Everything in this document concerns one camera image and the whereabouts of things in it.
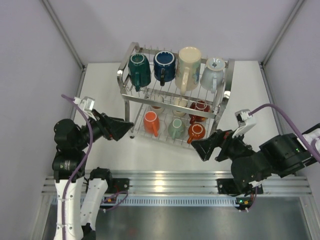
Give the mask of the orange cup black interior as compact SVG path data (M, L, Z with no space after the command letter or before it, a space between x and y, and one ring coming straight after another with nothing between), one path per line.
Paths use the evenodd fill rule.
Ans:
M187 143L190 144L192 141L201 140L206 134L205 127L200 123L193 123L188 128L188 140Z

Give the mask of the orange mug white interior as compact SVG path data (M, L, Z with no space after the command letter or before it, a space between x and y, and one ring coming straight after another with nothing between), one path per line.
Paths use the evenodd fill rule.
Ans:
M143 117L144 130L158 137L160 130L160 120L154 111L148 111Z

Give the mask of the mint green mug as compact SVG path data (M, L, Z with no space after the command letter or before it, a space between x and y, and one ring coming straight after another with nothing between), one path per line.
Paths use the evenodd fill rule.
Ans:
M169 124L168 134L173 140L175 140L175 139L181 138L184 135L185 130L186 130L186 126L183 123L183 121L179 118L175 118Z

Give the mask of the white cup orange handle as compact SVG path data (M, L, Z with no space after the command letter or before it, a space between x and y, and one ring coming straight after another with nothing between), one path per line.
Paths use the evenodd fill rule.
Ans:
M197 102L193 102L189 108L196 110L198 112L205 112L205 113L211 112L211 108L205 100L198 100ZM190 120L189 120L190 125L196 122L203 123L208 119L207 117L194 115L194 114L189 114L189 117L190 117Z

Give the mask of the white steel cup wood band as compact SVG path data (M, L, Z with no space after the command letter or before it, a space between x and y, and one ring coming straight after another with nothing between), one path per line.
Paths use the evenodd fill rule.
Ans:
M150 96L150 100L163 103L164 99L161 95L154 94ZM151 105L150 110L155 112L157 115L160 115L165 110L163 107Z

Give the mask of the small cream steel tumbler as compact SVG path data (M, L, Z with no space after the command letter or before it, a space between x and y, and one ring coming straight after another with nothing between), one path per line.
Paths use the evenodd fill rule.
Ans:
M179 107L185 108L185 107L187 107L187 105L188 105L188 101L187 101L187 99L184 98L184 97L175 98L174 101L173 101L173 104L174 104L175 106L179 106ZM175 117L179 117L179 118L181 118L181 117L183 117L183 116L186 115L185 112L178 111L178 110L173 110L172 113L173 113L173 115L174 115Z

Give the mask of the dark teal mug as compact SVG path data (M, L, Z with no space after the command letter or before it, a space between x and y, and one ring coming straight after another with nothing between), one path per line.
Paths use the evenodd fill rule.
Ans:
M148 58L142 53L132 54L128 62L131 83L136 92L151 83L151 69Z

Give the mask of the light blue mug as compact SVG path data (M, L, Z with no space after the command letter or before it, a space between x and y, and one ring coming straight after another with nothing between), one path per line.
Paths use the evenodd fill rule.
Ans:
M225 61L220 57L208 58L200 79L200 85L214 94L224 78Z

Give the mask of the cream floral mug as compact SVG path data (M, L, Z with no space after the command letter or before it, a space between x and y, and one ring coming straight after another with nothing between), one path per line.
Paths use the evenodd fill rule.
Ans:
M201 51L193 46L182 48L178 53L175 85L180 95L194 90L200 81Z

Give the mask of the navy blue mug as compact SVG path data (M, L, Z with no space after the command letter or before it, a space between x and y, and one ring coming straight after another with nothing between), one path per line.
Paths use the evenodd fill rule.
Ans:
M171 82L176 75L176 57L170 51L159 51L153 58L154 77L160 86Z

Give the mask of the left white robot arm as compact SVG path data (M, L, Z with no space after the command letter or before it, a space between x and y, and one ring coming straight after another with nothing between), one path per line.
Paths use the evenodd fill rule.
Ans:
M96 239L96 219L102 198L114 188L114 181L109 169L97 167L90 173L86 196L81 200L88 158L84 150L91 150L92 144L101 137L118 141L134 126L133 122L122 118L96 110L92 112L93 116L87 118L83 126L69 118L54 126L56 154L52 169L57 194L56 240Z

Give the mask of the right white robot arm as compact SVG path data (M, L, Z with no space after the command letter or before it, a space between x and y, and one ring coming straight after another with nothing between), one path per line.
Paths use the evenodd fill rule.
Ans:
M210 159L215 148L220 148L215 157L217 162L231 160L232 178L218 179L219 194L249 195L271 175L284 178L317 161L293 133L271 138L259 146L259 151L246 144L243 135L234 137L233 134L233 130L218 129L206 139L191 142L204 162Z

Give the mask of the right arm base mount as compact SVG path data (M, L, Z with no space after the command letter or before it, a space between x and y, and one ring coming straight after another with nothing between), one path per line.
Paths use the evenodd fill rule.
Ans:
M218 193L220 195L228 195L231 197L237 197L240 195L248 196L250 194L261 195L264 193L262 185L257 187L246 187L244 190L239 190L232 178L218 178L216 180Z

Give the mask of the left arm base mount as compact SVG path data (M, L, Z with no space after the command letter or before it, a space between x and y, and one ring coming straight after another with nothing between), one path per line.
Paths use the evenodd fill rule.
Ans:
M127 191L130 188L129 178L113 178L108 182L107 194L115 194L121 191Z

